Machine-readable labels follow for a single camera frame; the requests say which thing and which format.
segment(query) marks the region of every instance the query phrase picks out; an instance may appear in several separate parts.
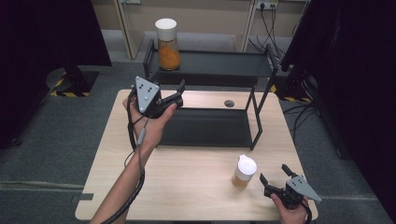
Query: cable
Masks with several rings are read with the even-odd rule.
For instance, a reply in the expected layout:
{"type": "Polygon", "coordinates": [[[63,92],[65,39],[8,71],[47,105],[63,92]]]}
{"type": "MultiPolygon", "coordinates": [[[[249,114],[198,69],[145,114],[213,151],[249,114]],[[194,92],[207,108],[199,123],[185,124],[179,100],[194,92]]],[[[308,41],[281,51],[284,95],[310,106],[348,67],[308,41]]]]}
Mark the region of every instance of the cable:
{"type": "Polygon", "coordinates": [[[272,11],[272,15],[271,15],[271,24],[272,24],[271,30],[268,30],[267,23],[266,23],[265,18],[264,18],[264,16],[263,16],[263,10],[264,10],[264,6],[262,6],[261,15],[262,15],[262,22],[264,23],[265,31],[267,32],[268,36],[267,36],[267,38],[265,39],[264,43],[262,44],[261,49],[264,47],[264,45],[265,45],[265,43],[267,42],[267,40],[270,39],[271,42],[273,43],[274,47],[275,47],[275,50],[276,50],[276,54],[275,54],[276,63],[277,63],[278,65],[280,65],[280,61],[281,61],[282,58],[283,58],[284,52],[283,52],[282,49],[280,49],[280,48],[277,46],[276,40],[275,40],[276,8],[275,8],[275,6],[271,5],[271,11],[272,11]]]}
{"type": "Polygon", "coordinates": [[[309,208],[309,205],[305,205],[303,202],[300,202],[300,204],[303,206],[303,208],[305,208],[306,213],[308,214],[305,224],[309,224],[312,221],[312,211],[309,208]]]}
{"type": "Polygon", "coordinates": [[[264,51],[262,51],[259,47],[257,47],[253,41],[251,41],[251,39],[248,40],[248,42],[250,42],[251,45],[253,45],[253,47],[259,52],[259,53],[264,53],[264,51]]]}
{"type": "Polygon", "coordinates": [[[143,184],[145,183],[145,178],[146,178],[146,172],[142,167],[142,163],[141,163],[141,158],[140,158],[140,146],[143,142],[143,139],[145,137],[145,133],[146,133],[146,126],[149,122],[149,118],[146,120],[145,125],[143,126],[143,129],[141,131],[141,133],[139,134],[139,138],[137,140],[137,144],[134,142],[134,125],[141,120],[144,116],[140,117],[137,121],[132,122],[132,116],[131,116],[131,102],[132,102],[132,98],[134,96],[134,89],[131,90],[131,93],[128,96],[128,100],[127,100],[127,113],[128,113],[128,131],[129,131],[129,137],[130,137],[130,142],[131,142],[131,146],[133,148],[133,151],[131,152],[131,154],[128,155],[128,157],[125,159],[124,161],[124,166],[126,166],[126,161],[128,160],[128,158],[134,154],[136,151],[138,153],[138,157],[139,157],[139,170],[140,170],[140,179],[139,182],[137,183],[136,189],[134,190],[134,192],[132,193],[132,195],[128,198],[128,200],[125,202],[125,204],[110,218],[108,218],[107,220],[105,220],[104,222],[102,222],[102,224],[108,224],[108,223],[113,223],[115,220],[117,220],[132,204],[132,202],[134,201],[134,199],[137,197],[137,195],[139,194],[140,190],[143,187],[143,184]]]}
{"type": "Polygon", "coordinates": [[[309,112],[311,112],[311,113],[309,113],[300,123],[298,123],[298,120],[301,118],[301,116],[303,115],[303,113],[304,113],[309,107],[311,107],[311,106],[315,106],[315,104],[310,103],[310,104],[308,104],[308,105],[297,105],[297,106],[294,106],[294,107],[292,107],[292,108],[289,108],[289,109],[283,111],[283,114],[295,114],[295,113],[300,113],[300,114],[297,116],[297,119],[294,121],[293,128],[290,129],[290,132],[293,132],[293,133],[292,133],[292,140],[293,140],[293,143],[294,143],[294,144],[295,144],[295,136],[296,136],[296,131],[297,131],[297,129],[298,129],[298,128],[299,128],[299,127],[300,127],[311,115],[317,113],[317,110],[316,110],[316,109],[315,109],[315,110],[309,111],[309,112]],[[303,108],[303,110],[298,111],[298,112],[290,112],[291,110],[297,109],[297,108],[303,108]]]}

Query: wooden table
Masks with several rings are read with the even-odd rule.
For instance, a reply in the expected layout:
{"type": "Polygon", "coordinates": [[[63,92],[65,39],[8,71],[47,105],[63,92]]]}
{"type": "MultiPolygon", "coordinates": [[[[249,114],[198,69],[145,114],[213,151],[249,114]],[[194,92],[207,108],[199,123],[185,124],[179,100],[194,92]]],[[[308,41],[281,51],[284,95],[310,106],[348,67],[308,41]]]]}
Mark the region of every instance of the wooden table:
{"type": "MultiPolygon", "coordinates": [[[[89,220],[94,215],[123,169],[131,152],[127,117],[122,100],[130,91],[120,91],[108,119],[102,141],[92,164],[76,217],[89,220]],[[84,196],[93,194],[91,200],[84,196]]],[[[174,91],[163,91],[163,96],[174,91]]],[[[185,91],[185,107],[245,108],[247,92],[185,91]]],[[[292,143],[277,97],[269,93],[261,112],[262,137],[254,150],[248,148],[157,147],[146,166],[146,181],[131,205],[129,220],[277,220],[272,200],[263,196],[260,173],[273,186],[284,188],[288,176],[281,165],[287,164],[298,175],[304,171],[292,143]],[[258,172],[245,188],[231,182],[239,155],[246,154],[258,165],[258,172]]],[[[249,115],[251,131],[256,133],[254,116],[249,115]]],[[[318,210],[309,202],[313,219],[318,210]]]]}

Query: black metal rack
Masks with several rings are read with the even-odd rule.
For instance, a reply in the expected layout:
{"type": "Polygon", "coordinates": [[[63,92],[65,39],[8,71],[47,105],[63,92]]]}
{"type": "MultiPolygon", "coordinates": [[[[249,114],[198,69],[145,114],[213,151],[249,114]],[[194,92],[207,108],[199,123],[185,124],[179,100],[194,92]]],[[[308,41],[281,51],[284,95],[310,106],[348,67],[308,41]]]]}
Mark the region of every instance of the black metal rack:
{"type": "Polygon", "coordinates": [[[158,50],[151,40],[143,62],[146,78],[160,85],[177,85],[184,79],[186,86],[250,88],[250,95],[245,109],[180,108],[166,125],[160,145],[253,150],[262,134],[260,112],[277,72],[271,47],[267,45],[264,54],[181,50],[180,60],[176,70],[161,69],[158,50]],[[269,77],[269,80],[258,103],[255,90],[260,77],[269,77]],[[248,124],[250,105],[254,107],[258,125],[254,139],[248,124]]]}

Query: black curtain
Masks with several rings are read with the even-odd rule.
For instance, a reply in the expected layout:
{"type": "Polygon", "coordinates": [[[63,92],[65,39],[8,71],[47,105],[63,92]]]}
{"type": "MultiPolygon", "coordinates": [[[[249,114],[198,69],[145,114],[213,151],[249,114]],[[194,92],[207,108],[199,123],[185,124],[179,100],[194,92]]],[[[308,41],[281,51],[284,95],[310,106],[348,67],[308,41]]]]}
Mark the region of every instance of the black curtain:
{"type": "Polygon", "coordinates": [[[0,64],[0,147],[6,147],[48,92],[49,72],[111,62],[91,1],[6,0],[0,64]]]}
{"type": "Polygon", "coordinates": [[[395,8],[393,0],[312,0],[283,64],[294,64],[289,83],[315,78],[333,127],[396,222],[395,8]]]}

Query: white cap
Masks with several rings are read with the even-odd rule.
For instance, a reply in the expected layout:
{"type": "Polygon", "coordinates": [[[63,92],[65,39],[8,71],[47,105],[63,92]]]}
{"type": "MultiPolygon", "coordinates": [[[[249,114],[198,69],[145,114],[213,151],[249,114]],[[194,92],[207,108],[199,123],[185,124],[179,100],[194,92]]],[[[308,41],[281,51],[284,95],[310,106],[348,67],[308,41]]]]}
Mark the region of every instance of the white cap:
{"type": "Polygon", "coordinates": [[[257,171],[257,164],[256,162],[245,156],[239,156],[238,166],[236,168],[236,175],[241,180],[249,180],[257,171]]]}
{"type": "Polygon", "coordinates": [[[172,19],[160,19],[155,22],[157,28],[157,36],[164,41],[170,41],[176,38],[177,23],[172,19]]]}

